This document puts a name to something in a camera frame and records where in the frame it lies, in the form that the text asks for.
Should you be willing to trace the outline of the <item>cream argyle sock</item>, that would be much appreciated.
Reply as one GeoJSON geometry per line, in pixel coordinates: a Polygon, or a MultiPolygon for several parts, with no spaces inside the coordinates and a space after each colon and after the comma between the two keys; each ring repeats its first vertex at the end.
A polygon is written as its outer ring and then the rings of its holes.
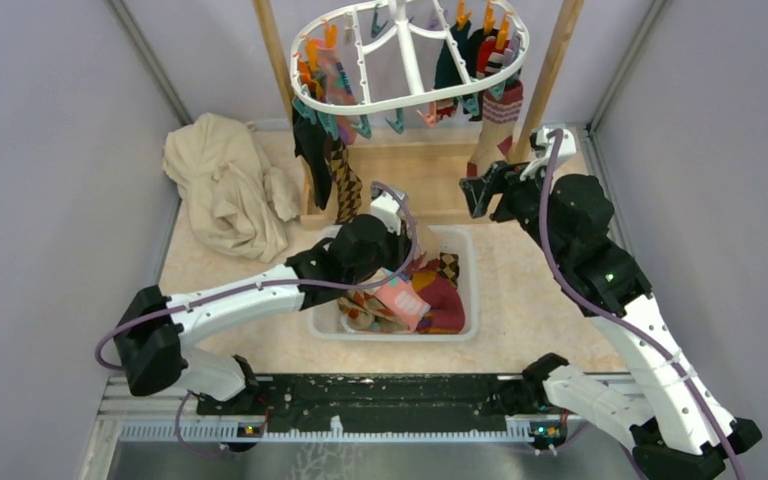
{"type": "Polygon", "coordinates": [[[377,297],[366,291],[350,291],[337,299],[351,330],[393,334],[408,332],[408,325],[377,297]]]}

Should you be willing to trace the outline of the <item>brown yellow argyle sock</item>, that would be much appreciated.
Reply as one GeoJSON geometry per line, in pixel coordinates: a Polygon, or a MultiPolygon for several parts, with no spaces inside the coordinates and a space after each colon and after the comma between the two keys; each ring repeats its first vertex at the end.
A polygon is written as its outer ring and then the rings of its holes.
{"type": "Polygon", "coordinates": [[[457,288],[461,274],[459,256],[453,253],[441,252],[438,257],[437,272],[457,288]]]}

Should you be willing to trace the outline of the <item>wooden hanger rack frame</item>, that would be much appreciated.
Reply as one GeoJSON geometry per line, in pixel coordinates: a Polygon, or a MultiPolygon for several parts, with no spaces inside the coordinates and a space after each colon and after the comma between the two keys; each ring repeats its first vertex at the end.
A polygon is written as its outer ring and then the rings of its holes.
{"type": "MultiPolygon", "coordinates": [[[[507,67],[500,70],[499,73],[494,76],[490,76],[483,80],[473,80],[468,77],[465,69],[465,63],[461,59],[456,42],[449,32],[450,26],[446,23],[444,18],[444,9],[440,6],[439,1],[431,1],[433,4],[434,14],[438,17],[439,22],[442,25],[441,30],[429,30],[427,28],[421,28],[414,25],[408,20],[405,12],[405,5],[411,1],[367,1],[357,4],[352,4],[346,7],[342,7],[324,15],[321,15],[317,19],[310,22],[305,26],[300,33],[298,33],[293,40],[290,47],[290,57],[297,57],[299,55],[299,46],[306,40],[309,33],[322,27],[325,29],[326,25],[333,23],[335,18],[349,17],[351,18],[351,25],[353,28],[354,36],[358,40],[355,45],[357,50],[358,66],[361,76],[361,91],[362,101],[357,105],[340,106],[331,105],[323,102],[313,100],[306,100],[304,97],[307,95],[304,90],[300,78],[301,75],[296,65],[289,66],[286,52],[283,49],[283,44],[279,38],[277,24],[273,13],[272,5],[270,1],[252,1],[253,9],[258,20],[261,35],[266,47],[266,51],[272,66],[272,70],[279,87],[279,93],[281,95],[282,102],[284,104],[288,120],[292,126],[292,100],[301,98],[302,104],[309,110],[312,108],[314,113],[322,113],[324,118],[329,119],[329,115],[333,117],[333,114],[340,116],[357,116],[363,117],[362,114],[380,113],[382,111],[398,110],[397,118],[402,118],[403,112],[401,109],[404,107],[414,107],[424,103],[430,103],[438,99],[452,98],[455,96],[461,96],[465,94],[478,93],[483,90],[492,90],[491,87],[501,85],[502,82],[516,73],[519,70],[525,60],[526,52],[528,48],[529,34],[526,31],[524,23],[521,18],[516,14],[513,7],[508,1],[487,1],[490,8],[493,6],[499,9],[505,9],[506,19],[513,22],[517,32],[515,33],[520,41],[520,45],[517,48],[517,52],[514,55],[513,60],[507,67]],[[375,10],[379,6],[386,5],[390,10],[390,17],[395,26],[391,26],[384,34],[381,34],[379,38],[369,44],[364,44],[360,41],[361,34],[359,33],[360,21],[358,19],[358,13],[361,11],[375,10]],[[411,94],[403,97],[398,97],[393,100],[386,100],[381,102],[373,102],[370,97],[369,87],[367,85],[368,74],[365,66],[365,56],[378,50],[380,47],[388,43],[393,36],[397,36],[400,45],[400,53],[404,64],[404,71],[406,80],[409,85],[411,94]],[[463,80],[461,85],[454,87],[448,87],[439,91],[424,91],[422,88],[421,74],[419,73],[419,67],[416,59],[416,51],[413,45],[412,36],[420,36],[430,39],[443,39],[446,45],[450,48],[451,54],[456,61],[460,76],[463,80]]],[[[553,33],[550,39],[549,46],[540,69],[540,74],[535,86],[535,89],[531,96],[531,101],[525,116],[522,130],[520,131],[519,139],[514,145],[514,150],[510,152],[510,159],[523,160],[526,157],[527,149],[530,149],[529,136],[531,132],[537,129],[539,123],[543,118],[543,114],[548,105],[556,78],[560,72],[563,60],[566,55],[566,51],[578,22],[578,18],[583,7],[584,1],[563,1],[560,12],[558,14],[553,33]]],[[[371,145],[356,147],[354,152],[359,155],[359,159],[373,160],[378,158],[386,158],[388,154],[392,154],[397,160],[409,160],[418,158],[454,158],[460,156],[458,148],[466,148],[467,143],[435,143],[435,144],[397,144],[391,147],[385,145],[371,145]]],[[[306,229],[319,229],[326,226],[335,225],[334,221],[336,213],[323,213],[325,210],[320,210],[314,204],[313,191],[311,190],[311,180],[305,181],[305,202],[303,205],[303,211],[300,217],[301,224],[306,229]]],[[[438,208],[433,205],[420,208],[416,210],[415,215],[417,218],[421,218],[428,221],[432,225],[448,225],[448,224],[468,224],[468,223],[486,223],[488,220],[472,219],[466,210],[466,207],[461,206],[459,209],[455,208],[438,208]]]]}

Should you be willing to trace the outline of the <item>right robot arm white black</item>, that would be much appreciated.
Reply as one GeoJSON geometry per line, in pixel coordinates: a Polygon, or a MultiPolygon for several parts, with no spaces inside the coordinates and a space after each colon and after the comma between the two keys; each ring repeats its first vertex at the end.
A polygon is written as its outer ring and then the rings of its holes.
{"type": "Polygon", "coordinates": [[[469,213],[516,221],[543,250],[564,294],[620,354],[641,389],[633,398],[548,353],[523,373],[536,412],[569,410],[618,441],[649,479],[714,479],[761,440],[704,386],[666,326],[647,277],[608,235],[614,214],[599,180],[569,174],[550,189],[536,163],[469,166],[459,185],[469,213]]]}

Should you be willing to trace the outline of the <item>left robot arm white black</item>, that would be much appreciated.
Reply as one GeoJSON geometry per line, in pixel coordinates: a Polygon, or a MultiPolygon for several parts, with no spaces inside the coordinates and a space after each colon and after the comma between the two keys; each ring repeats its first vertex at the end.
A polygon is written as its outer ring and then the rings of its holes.
{"type": "Polygon", "coordinates": [[[252,411],[260,388],[241,357],[223,358],[197,344],[235,326],[303,311],[363,289],[380,269],[404,268],[413,249],[409,224],[388,228],[369,214],[340,226],[265,272],[223,287],[165,295],[156,285],[139,290],[112,340],[131,395],[169,387],[222,401],[237,414],[252,411]]]}

